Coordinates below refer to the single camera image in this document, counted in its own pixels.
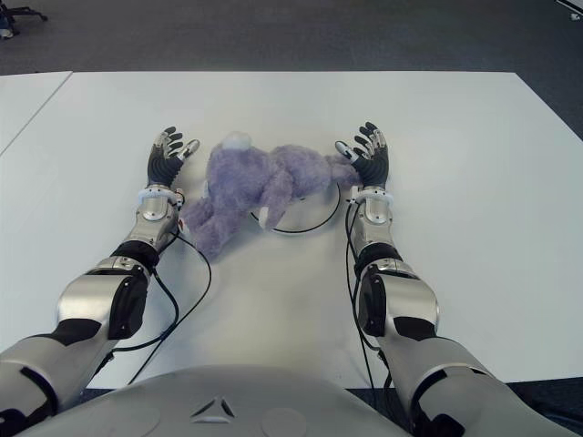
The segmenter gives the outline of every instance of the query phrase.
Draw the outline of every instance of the robotic hand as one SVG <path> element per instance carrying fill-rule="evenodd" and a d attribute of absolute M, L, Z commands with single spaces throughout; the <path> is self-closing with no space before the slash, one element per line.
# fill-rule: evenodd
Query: robotic hand
<path fill-rule="evenodd" d="M 377 339 L 413 434 L 574 435 L 530 410 L 462 345 L 437 336 L 435 294 L 404 263 L 391 236 L 383 133 L 372 123 L 360 131 L 368 141 L 356 137 L 359 147 L 336 142 L 363 181 L 353 188 L 358 207 L 347 227 L 360 286 L 358 324 Z"/>
<path fill-rule="evenodd" d="M 0 354 L 0 435 L 14 435 L 64 410 L 93 378 L 119 340 L 142 323 L 149 276 L 177 229 L 184 196 L 171 189 L 185 160 L 176 128 L 156 139 L 136 224 L 110 257 L 73 280 L 58 302 L 58 325 Z"/>

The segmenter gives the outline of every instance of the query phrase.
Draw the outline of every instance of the plush toy ear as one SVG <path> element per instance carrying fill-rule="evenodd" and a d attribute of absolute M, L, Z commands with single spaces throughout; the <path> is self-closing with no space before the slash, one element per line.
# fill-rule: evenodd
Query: plush toy ear
<path fill-rule="evenodd" d="M 244 132 L 231 132 L 221 144 L 224 149 L 247 150 L 251 147 L 251 137 Z"/>

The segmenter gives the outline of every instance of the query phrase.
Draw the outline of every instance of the robot finger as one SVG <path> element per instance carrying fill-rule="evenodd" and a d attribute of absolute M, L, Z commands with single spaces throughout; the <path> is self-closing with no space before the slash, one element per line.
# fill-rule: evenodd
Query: robot finger
<path fill-rule="evenodd" d="M 358 153 L 356 153 L 354 150 L 348 147 L 346 143 L 344 143 L 343 141 L 336 141 L 335 146 L 336 150 L 338 150 L 340 154 L 350 159 L 351 163 L 353 163 L 356 159 L 360 157 Z"/>
<path fill-rule="evenodd" d="M 374 153 L 373 145 L 371 145 L 371 143 L 369 143 L 363 137 L 360 137 L 360 136 L 357 135 L 357 136 L 354 137 L 354 141 L 356 141 L 358 144 L 364 146 L 364 148 L 366 149 L 366 152 L 370 156 L 373 155 L 373 153 Z"/>
<path fill-rule="evenodd" d="M 168 138 L 170 139 L 170 141 L 176 141 L 177 139 L 182 138 L 182 134 L 179 132 L 177 134 L 169 135 Z"/>
<path fill-rule="evenodd" d="M 383 148 L 386 147 L 386 140 L 384 139 L 383 132 L 377 126 L 375 126 L 370 121 L 367 121 L 365 124 L 366 128 L 373 133 L 373 143 L 375 148 Z"/>
<path fill-rule="evenodd" d="M 370 155 L 368 154 L 367 150 L 363 150 L 360 146 L 354 146 L 353 152 L 358 155 L 359 157 L 363 157 L 365 159 L 370 159 Z"/>
<path fill-rule="evenodd" d="M 175 156 L 177 156 L 181 161 L 184 162 L 184 160 L 188 158 L 190 155 L 192 155 L 194 152 L 196 152 L 199 149 L 199 147 L 200 141 L 198 141 L 197 139 L 192 139 L 186 144 L 186 146 L 184 146 L 181 149 L 177 149 L 177 153 Z"/>

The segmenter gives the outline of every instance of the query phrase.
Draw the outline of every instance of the black cable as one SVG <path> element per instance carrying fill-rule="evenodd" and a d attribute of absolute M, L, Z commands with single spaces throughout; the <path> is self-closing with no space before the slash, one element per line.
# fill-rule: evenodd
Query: black cable
<path fill-rule="evenodd" d="M 170 290 L 168 290 L 168 287 L 166 287 L 166 284 L 162 281 L 162 279 L 160 279 L 160 276 L 158 275 L 158 271 L 156 270 L 156 268 L 152 269 L 152 273 L 154 275 L 154 278 L 156 279 L 156 282 L 158 283 L 162 291 L 164 291 L 164 294 L 166 294 L 166 296 L 168 296 L 168 299 L 170 299 L 170 302 L 172 302 L 172 307 L 174 307 L 174 320 L 172 321 L 172 325 L 176 325 L 176 322 L 179 321 L 180 315 L 179 304 L 176 302 L 176 298 L 174 298 L 174 295 L 170 292 Z"/>
<path fill-rule="evenodd" d="M 322 226 L 324 226 L 326 223 L 328 223 L 332 217 L 334 217 L 334 214 L 336 214 L 336 211 L 338 210 L 338 207 L 340 207 L 340 201 L 342 199 L 342 193 L 340 191 L 340 185 L 336 184 L 336 187 L 338 188 L 338 202 L 336 203 L 336 208 L 334 208 L 334 211 L 332 211 L 332 214 L 330 214 L 330 216 L 328 216 L 328 218 L 323 221 L 322 223 L 316 225 L 316 226 L 312 226 L 311 228 L 308 229 L 302 229 L 302 230 L 283 230 L 283 229 L 277 229 L 277 228 L 273 228 L 274 231 L 276 232 L 280 232 L 281 234 L 305 234 L 306 232 L 311 232 L 317 228 L 321 228 Z M 255 213 L 251 212 L 251 216 L 256 219 L 259 222 L 259 218 L 255 215 Z"/>
<path fill-rule="evenodd" d="M 353 227 L 354 227 L 354 222 L 356 221 L 356 216 L 358 215 L 358 210 L 360 209 L 361 204 L 358 204 L 358 207 L 356 208 L 356 210 L 354 211 L 354 216 L 353 216 L 353 221 L 350 225 L 350 228 L 348 228 L 348 217 L 350 215 L 350 211 L 352 209 L 352 205 L 350 205 L 348 207 L 348 209 L 346 210 L 346 216 L 344 217 L 344 227 L 346 230 L 346 238 L 347 238 L 347 242 L 346 242 L 346 284 L 348 286 L 348 296 L 350 297 L 350 303 L 351 303 L 351 307 L 353 310 L 353 318 L 354 318 L 354 324 L 356 325 L 356 329 L 358 330 L 358 335 L 360 337 L 360 342 L 361 342 L 361 348 L 363 349 L 363 356 L 364 356 L 364 364 L 366 365 L 366 372 L 368 374 L 368 381 L 371 384 L 371 389 L 373 390 L 373 407 L 375 410 L 377 410 L 377 400 L 376 400 L 376 389 L 374 388 L 374 381 L 373 381 L 373 375 L 371 373 L 371 366 L 368 362 L 368 355 L 366 354 L 366 348 L 364 347 L 364 344 L 366 343 L 366 345 L 371 348 L 373 351 L 380 351 L 381 348 L 375 348 L 365 337 L 363 334 L 363 331 L 358 323 L 358 317 L 356 315 L 356 296 L 358 294 L 358 287 L 360 285 L 360 278 L 356 278 L 356 281 L 354 283 L 354 293 L 352 292 L 352 287 L 350 285 L 350 271 L 348 269 L 348 249 L 352 249 L 353 250 L 353 254 L 355 253 L 352 241 L 351 241 L 351 235 L 353 233 Z"/>
<path fill-rule="evenodd" d="M 182 323 L 182 321 L 184 321 L 192 311 L 194 311 L 202 302 L 202 300 L 207 296 L 207 293 L 210 290 L 210 284 L 212 282 L 212 269 L 210 268 L 210 263 L 209 260 L 207 259 L 207 257 L 204 256 L 204 254 L 202 252 L 200 252 L 192 243 L 190 243 L 189 241 L 185 240 L 184 238 L 182 238 L 179 233 L 175 234 L 176 238 L 181 240 L 182 242 L 184 242 L 185 244 L 191 246 L 194 250 L 196 250 L 199 255 L 204 259 L 204 262 L 207 264 L 207 269 L 209 270 L 209 282 L 207 283 L 207 288 L 204 290 L 204 292 L 202 293 L 202 295 L 200 296 L 200 298 L 195 302 L 194 305 L 192 305 L 192 307 L 190 307 L 190 309 L 186 312 L 186 314 L 184 314 L 184 316 L 182 316 L 182 318 L 180 318 L 174 325 L 171 325 L 171 327 L 166 330 L 163 334 L 162 334 L 162 338 L 159 339 L 159 343 L 156 345 L 156 347 L 154 348 L 154 350 L 149 354 L 149 356 L 146 358 L 146 360 L 143 362 L 143 364 L 141 365 L 141 367 L 138 369 L 138 371 L 136 372 L 136 374 L 132 377 L 132 379 L 128 382 L 129 384 L 132 384 L 136 378 L 139 376 L 139 374 L 146 369 L 146 366 L 148 366 L 150 360 L 152 359 L 152 357 L 154 356 L 154 354 L 156 353 L 156 351 L 159 349 L 159 347 L 162 345 L 162 343 L 164 342 L 164 340 L 166 340 L 171 334 L 172 332 L 174 332 L 176 330 L 176 328 L 180 325 L 180 323 Z"/>

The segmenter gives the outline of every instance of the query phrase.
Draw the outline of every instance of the stuffed animal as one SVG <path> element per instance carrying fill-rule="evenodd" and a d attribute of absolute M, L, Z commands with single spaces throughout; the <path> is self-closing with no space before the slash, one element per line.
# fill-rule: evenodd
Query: stuffed animal
<path fill-rule="evenodd" d="M 198 250 L 215 258 L 250 211 L 259 208 L 259 222 L 273 229 L 296 198 L 304 198 L 337 183 L 348 188 L 360 183 L 343 156 L 323 157 L 300 146 L 265 152 L 251 145 L 249 135 L 233 132 L 210 153 L 207 193 L 186 205 L 179 225 L 188 228 Z"/>

